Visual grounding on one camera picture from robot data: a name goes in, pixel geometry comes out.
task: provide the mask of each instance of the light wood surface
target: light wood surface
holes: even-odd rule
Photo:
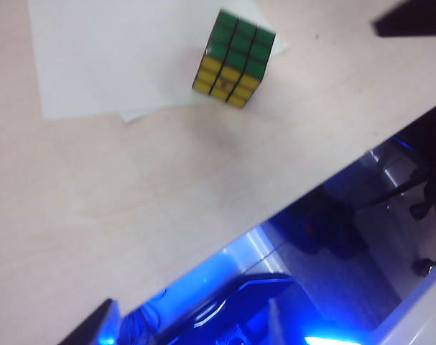
[[[0,0],[1,345],[130,311],[436,104],[436,37],[370,28],[394,1],[259,3],[290,48],[243,111],[127,125],[45,121],[27,3]]]

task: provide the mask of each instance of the blue light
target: blue light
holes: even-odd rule
[[[100,339],[100,345],[114,345],[115,343],[114,338]]]
[[[359,343],[354,343],[352,341],[317,338],[314,336],[306,336],[305,341],[307,342],[308,345],[360,345]]]

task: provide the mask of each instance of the green cube face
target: green cube face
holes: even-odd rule
[[[239,108],[259,86],[275,34],[220,10],[193,88]]]

